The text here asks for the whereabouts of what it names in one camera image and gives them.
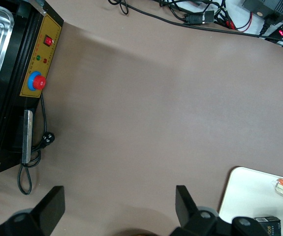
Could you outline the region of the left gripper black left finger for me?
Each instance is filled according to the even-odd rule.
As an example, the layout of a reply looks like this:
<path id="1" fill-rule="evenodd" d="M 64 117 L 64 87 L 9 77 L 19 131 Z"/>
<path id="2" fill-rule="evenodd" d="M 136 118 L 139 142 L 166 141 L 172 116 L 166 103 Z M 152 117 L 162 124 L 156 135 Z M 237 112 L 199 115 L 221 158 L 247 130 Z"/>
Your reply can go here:
<path id="1" fill-rule="evenodd" d="M 0 236 L 49 236 L 65 212 L 63 186 L 54 186 L 34 207 L 0 224 Z"/>

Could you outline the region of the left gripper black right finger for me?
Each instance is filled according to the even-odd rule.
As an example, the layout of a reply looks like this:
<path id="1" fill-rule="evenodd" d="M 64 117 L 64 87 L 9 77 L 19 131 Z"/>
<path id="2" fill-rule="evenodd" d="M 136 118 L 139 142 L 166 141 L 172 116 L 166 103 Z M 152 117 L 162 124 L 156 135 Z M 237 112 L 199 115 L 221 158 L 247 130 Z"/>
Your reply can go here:
<path id="1" fill-rule="evenodd" d="M 263 236 L 265 230 L 253 218 L 235 217 L 231 223 L 223 221 L 217 213 L 198 208 L 186 186 L 177 185 L 175 211 L 180 223 L 172 236 Z"/>

